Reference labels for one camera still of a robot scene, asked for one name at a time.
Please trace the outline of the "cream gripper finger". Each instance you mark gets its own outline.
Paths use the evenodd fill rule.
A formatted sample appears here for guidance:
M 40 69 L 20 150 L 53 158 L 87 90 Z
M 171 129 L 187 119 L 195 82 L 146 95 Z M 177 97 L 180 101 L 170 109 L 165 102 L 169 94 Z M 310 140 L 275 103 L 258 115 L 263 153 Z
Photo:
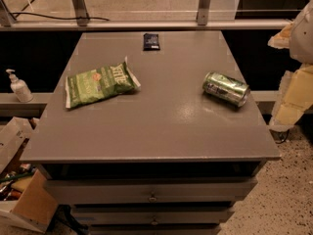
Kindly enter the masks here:
M 302 64 L 295 72 L 283 75 L 269 128 L 286 132 L 313 106 L 313 66 Z
M 268 45 L 276 49 L 289 49 L 292 26 L 293 23 L 290 23 L 280 32 L 272 36 L 268 41 Z

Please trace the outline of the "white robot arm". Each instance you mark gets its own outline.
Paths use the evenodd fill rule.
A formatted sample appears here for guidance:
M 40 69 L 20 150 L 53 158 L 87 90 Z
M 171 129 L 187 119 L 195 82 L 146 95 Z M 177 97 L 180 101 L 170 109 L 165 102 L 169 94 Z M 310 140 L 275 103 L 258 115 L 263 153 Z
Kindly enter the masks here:
M 313 106 L 313 0 L 268 45 L 289 49 L 291 58 L 301 63 L 298 70 L 283 75 L 269 123 L 271 130 L 286 132 Z

